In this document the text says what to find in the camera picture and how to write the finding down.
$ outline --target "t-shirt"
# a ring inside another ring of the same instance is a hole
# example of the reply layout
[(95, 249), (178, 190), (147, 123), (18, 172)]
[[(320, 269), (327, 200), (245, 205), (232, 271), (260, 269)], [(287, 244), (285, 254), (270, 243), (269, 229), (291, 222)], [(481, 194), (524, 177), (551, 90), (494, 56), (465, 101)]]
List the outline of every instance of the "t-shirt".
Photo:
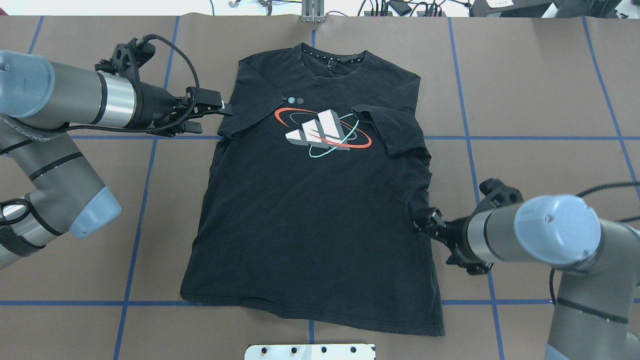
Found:
[(444, 335), (420, 77), (306, 44), (239, 62), (180, 294), (373, 331)]

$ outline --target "metal clamp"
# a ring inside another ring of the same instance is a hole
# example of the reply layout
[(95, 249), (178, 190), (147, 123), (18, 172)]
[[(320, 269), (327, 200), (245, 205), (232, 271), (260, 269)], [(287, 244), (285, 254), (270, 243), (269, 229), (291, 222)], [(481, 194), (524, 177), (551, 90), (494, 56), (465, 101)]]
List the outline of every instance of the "metal clamp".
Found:
[(324, 0), (302, 0), (302, 22), (324, 22)]

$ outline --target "shirt sleeve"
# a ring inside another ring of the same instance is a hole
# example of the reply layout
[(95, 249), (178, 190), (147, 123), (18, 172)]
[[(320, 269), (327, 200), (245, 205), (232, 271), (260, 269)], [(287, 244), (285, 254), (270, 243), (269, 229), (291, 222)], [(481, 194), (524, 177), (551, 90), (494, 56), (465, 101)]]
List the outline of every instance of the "shirt sleeve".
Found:
[(267, 79), (244, 60), (239, 61), (236, 85), (229, 100), (234, 114), (222, 120), (218, 135), (233, 138), (239, 131), (267, 117), (284, 101), (284, 95)]
[(420, 77), (415, 76), (392, 91), (351, 108), (359, 120), (373, 124), (389, 155), (426, 149), (422, 129), (415, 119), (419, 87)]

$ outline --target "white bracket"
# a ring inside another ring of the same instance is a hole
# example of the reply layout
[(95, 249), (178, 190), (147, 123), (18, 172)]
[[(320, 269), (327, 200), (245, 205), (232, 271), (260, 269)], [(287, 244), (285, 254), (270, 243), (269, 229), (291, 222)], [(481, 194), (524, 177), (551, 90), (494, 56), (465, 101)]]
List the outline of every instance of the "white bracket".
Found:
[(324, 0), (302, 0), (302, 22), (324, 22)]
[(373, 344), (252, 345), (244, 360), (376, 360)]

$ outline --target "white mounting plate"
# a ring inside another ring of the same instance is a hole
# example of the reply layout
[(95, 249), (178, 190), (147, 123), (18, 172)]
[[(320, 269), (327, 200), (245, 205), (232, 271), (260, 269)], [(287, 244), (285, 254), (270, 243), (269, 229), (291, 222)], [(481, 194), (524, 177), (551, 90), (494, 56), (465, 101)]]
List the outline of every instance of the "white mounting plate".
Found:
[(244, 360), (376, 360), (376, 346), (373, 344), (252, 345), (246, 349)]

